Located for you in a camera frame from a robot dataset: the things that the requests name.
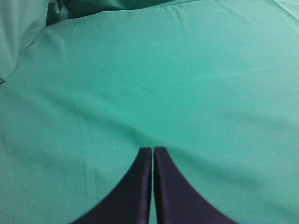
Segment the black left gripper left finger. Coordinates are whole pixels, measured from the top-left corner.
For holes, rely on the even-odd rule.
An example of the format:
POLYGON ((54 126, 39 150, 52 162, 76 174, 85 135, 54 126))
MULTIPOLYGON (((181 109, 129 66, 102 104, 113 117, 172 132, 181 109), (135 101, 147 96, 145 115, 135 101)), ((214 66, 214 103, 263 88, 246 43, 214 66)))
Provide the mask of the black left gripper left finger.
POLYGON ((147 224, 150 217, 152 150, 140 148, 114 189, 75 224, 147 224))

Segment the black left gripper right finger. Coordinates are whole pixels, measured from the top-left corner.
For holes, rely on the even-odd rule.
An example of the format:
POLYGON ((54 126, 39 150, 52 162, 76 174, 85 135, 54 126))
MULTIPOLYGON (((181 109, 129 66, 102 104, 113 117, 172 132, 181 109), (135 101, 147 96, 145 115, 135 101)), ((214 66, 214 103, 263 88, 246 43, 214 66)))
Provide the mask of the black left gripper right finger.
POLYGON ((159 224, 234 224, 185 179, 165 147, 154 149, 154 197, 159 224))

